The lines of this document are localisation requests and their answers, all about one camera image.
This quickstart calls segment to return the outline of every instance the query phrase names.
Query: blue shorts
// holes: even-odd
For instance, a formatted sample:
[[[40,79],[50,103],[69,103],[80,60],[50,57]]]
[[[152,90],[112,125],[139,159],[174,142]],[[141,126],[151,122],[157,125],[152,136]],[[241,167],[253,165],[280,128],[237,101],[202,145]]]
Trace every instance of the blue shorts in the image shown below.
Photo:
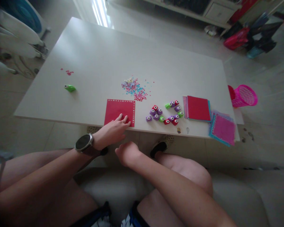
[[[126,219],[121,223],[121,227],[150,227],[143,217],[139,214],[137,206],[139,201],[135,201]],[[111,211],[108,202],[91,212],[90,214],[84,216],[76,223],[72,224],[71,227],[112,227],[109,217]]]

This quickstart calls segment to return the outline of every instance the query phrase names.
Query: pink waste basket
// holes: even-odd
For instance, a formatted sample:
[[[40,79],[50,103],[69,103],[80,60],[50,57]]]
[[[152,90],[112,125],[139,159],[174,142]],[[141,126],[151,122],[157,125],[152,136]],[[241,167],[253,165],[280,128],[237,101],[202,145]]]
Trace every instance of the pink waste basket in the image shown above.
[[[256,93],[247,85],[240,85],[234,92],[236,98],[231,101],[233,107],[255,106],[258,103]]]

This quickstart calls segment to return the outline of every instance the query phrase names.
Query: foot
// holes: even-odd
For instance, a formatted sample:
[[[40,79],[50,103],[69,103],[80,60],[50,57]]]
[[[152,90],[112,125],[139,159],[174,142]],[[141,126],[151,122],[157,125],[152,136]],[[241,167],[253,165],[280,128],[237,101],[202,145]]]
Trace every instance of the foot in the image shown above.
[[[174,136],[165,135],[159,142],[156,143],[154,148],[150,152],[150,156],[154,159],[158,151],[166,151],[167,148],[174,142]]]
[[[95,126],[88,126],[87,127],[87,133],[90,133],[90,134],[94,134],[99,130],[100,130],[100,127],[95,127]],[[108,147],[105,147],[104,149],[101,150],[100,155],[104,156],[107,153],[108,153]]]

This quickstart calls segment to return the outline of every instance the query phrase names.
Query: pink confetti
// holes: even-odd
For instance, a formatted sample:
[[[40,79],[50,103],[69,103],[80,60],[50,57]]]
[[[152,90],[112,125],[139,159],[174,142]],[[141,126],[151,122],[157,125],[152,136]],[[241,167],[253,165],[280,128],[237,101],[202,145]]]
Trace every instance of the pink confetti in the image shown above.
[[[141,87],[140,83],[138,83],[138,78],[134,79],[134,77],[126,80],[122,83],[122,88],[126,91],[126,94],[134,96],[134,99],[137,101],[141,101],[146,99],[148,95],[145,93],[145,89]]]

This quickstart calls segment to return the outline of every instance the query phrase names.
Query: smartwatch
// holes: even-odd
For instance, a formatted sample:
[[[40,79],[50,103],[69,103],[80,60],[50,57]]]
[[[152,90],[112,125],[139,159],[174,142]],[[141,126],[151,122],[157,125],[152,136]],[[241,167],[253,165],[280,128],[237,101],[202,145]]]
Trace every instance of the smartwatch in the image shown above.
[[[87,154],[89,156],[93,156],[95,155],[95,152],[97,152],[97,150],[92,147],[93,140],[94,140],[94,137],[92,136],[92,134],[90,133],[85,134],[77,140],[75,144],[75,149],[78,152]]]

